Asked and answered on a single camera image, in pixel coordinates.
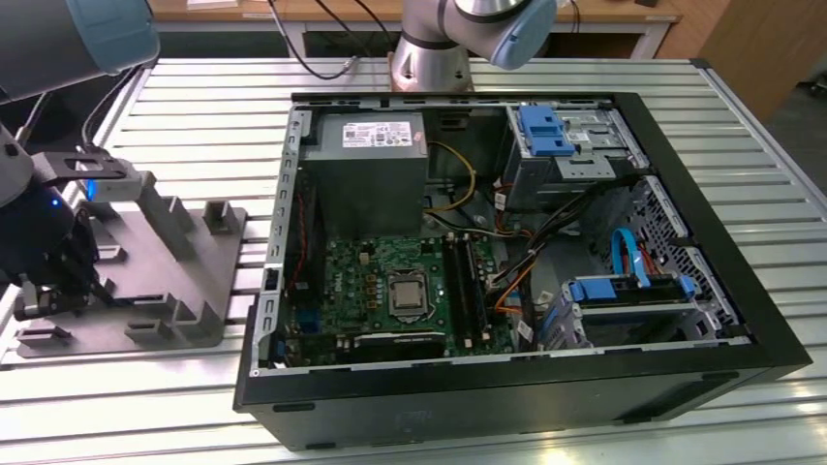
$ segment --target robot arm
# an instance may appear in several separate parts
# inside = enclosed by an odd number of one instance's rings
[[[470,85],[466,49],[512,70],[550,32],[554,0],[405,0],[392,80],[401,91],[460,91]]]
[[[157,56],[145,0],[2,0],[0,105]]]

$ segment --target aluminum profile worktable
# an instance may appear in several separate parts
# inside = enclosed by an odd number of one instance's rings
[[[319,72],[339,62],[314,60]],[[710,70],[686,61],[473,62],[478,91],[640,93],[813,364],[665,423],[289,452],[231,408],[246,308],[261,284],[291,92],[384,91],[385,61],[333,81],[289,59],[161,60],[123,89],[98,141],[157,176],[161,195],[229,199],[251,221],[226,337],[214,348],[25,359],[0,339],[0,462],[742,463],[827,456],[827,202]],[[0,312],[7,310],[6,294]]]

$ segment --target chip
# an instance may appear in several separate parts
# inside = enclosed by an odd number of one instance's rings
[[[420,283],[417,281],[406,281],[393,283],[393,307],[416,308],[422,306],[422,299],[418,292]]]
[[[388,275],[388,313],[404,323],[428,315],[428,283],[420,270],[394,270]]]

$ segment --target metal bracket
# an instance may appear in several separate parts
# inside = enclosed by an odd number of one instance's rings
[[[31,155],[30,160],[34,176],[45,187],[81,179],[122,179],[126,176],[123,167],[107,152],[41,152]]]

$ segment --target metal chassis frame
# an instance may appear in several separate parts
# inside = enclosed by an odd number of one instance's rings
[[[809,364],[806,352],[788,327],[768,293],[764,291],[754,272],[746,264],[736,245],[724,229],[712,207],[706,203],[677,154],[668,143],[656,122],[648,113],[640,96],[624,93],[474,93],[474,94],[295,94],[293,110],[329,106],[333,102],[346,105],[358,101],[363,109],[413,109],[422,104],[405,101],[432,100],[430,106],[466,105],[468,102],[542,101],[553,98],[592,100],[609,98],[621,112],[640,148],[649,157],[652,167],[681,213],[682,221],[692,231],[697,248],[704,252],[724,291],[746,322],[753,337],[752,345],[708,348],[704,351],[676,350],[668,353],[620,353],[585,357],[541,357],[522,360],[522,363],[464,364],[448,366],[417,366],[380,371],[319,371],[310,376],[258,376],[250,369],[251,338],[257,311],[254,308],[246,321],[243,350],[238,369],[234,409],[247,412],[257,404],[311,402],[342,397],[366,397],[414,394],[420,392],[460,389],[492,388],[513,385],[553,384],[590,379],[628,378],[637,376],[696,373],[701,379],[720,376],[733,377],[725,390],[745,382],[769,381]],[[295,128],[287,127],[281,173],[293,172],[297,161],[299,137]],[[278,179],[277,193],[283,189]],[[275,195],[274,211],[289,217],[289,195]],[[680,404],[658,419],[678,415],[712,396],[720,395],[716,388]]]

